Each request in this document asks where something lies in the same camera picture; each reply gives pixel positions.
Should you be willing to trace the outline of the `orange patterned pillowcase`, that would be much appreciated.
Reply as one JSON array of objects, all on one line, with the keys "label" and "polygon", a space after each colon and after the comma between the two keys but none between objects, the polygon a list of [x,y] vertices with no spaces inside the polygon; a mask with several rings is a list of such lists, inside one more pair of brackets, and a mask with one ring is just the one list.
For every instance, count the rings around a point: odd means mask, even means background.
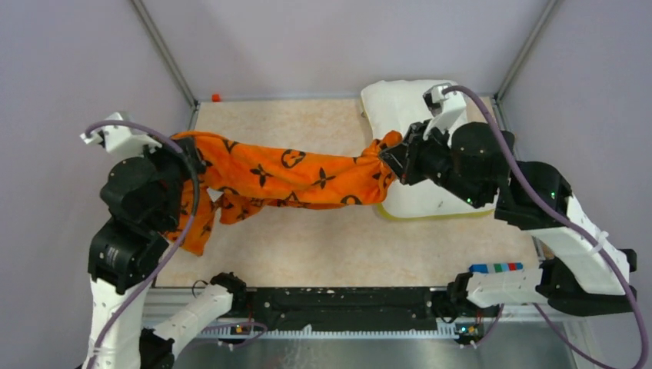
[{"label": "orange patterned pillowcase", "polygon": [[[399,144],[402,135],[390,131],[355,157],[247,145],[201,131],[182,132],[175,138],[190,138],[195,143],[205,169],[198,176],[195,218],[190,218],[193,184],[186,181],[179,226],[165,237],[201,256],[215,222],[236,224],[267,206],[330,210],[380,204],[396,178],[380,153]],[[190,231],[183,236],[190,220]]]}]

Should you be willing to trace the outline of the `white pillow yellow edge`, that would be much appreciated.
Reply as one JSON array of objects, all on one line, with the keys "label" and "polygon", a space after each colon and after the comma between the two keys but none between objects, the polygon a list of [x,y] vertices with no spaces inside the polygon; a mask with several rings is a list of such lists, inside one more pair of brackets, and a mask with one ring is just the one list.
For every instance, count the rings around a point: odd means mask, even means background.
[{"label": "white pillow yellow edge", "polygon": [[[374,138],[383,138],[390,131],[405,135],[415,122],[432,119],[422,95],[433,85],[451,80],[379,81],[361,91],[361,106],[369,120]],[[449,129],[452,133],[470,122],[467,113]],[[495,209],[495,202],[481,208],[471,207],[430,180],[414,185],[395,181],[386,199],[378,206],[380,213],[391,220],[484,216]]]}]

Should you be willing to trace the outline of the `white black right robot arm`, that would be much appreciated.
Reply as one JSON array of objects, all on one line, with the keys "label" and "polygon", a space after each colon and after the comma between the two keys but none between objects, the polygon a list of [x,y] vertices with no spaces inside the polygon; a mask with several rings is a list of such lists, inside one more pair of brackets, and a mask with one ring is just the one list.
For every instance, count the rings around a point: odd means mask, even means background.
[{"label": "white black right robot arm", "polygon": [[471,122],[454,132],[414,123],[380,159],[403,185],[432,181],[473,208],[494,203],[494,217],[548,246],[553,257],[533,270],[474,267],[447,286],[453,311],[470,317],[499,304],[547,304],[578,317],[629,313],[637,292],[628,277],[636,253],[613,247],[583,212],[552,165],[518,161],[514,136]]}]

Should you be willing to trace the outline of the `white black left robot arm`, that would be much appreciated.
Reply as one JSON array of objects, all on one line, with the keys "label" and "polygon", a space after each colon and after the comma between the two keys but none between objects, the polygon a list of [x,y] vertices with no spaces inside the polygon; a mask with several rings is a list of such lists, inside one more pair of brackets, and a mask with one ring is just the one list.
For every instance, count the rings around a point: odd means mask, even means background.
[{"label": "white black left robot arm", "polygon": [[91,240],[88,272],[93,313],[86,368],[170,368],[180,353],[219,317],[238,317],[246,285],[232,273],[214,276],[203,292],[154,327],[142,323],[145,297],[168,250],[165,234],[187,241],[199,220],[199,178],[206,172],[193,138],[161,148],[139,145],[110,171],[100,196],[109,220]]}]

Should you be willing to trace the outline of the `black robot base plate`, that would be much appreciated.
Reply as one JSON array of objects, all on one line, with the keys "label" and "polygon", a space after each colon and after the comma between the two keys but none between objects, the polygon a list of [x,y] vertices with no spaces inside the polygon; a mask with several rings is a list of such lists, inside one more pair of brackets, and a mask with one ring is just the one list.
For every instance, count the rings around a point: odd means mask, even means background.
[{"label": "black robot base plate", "polygon": [[237,295],[229,317],[269,331],[430,331],[458,316],[443,291],[402,288],[256,288]]}]

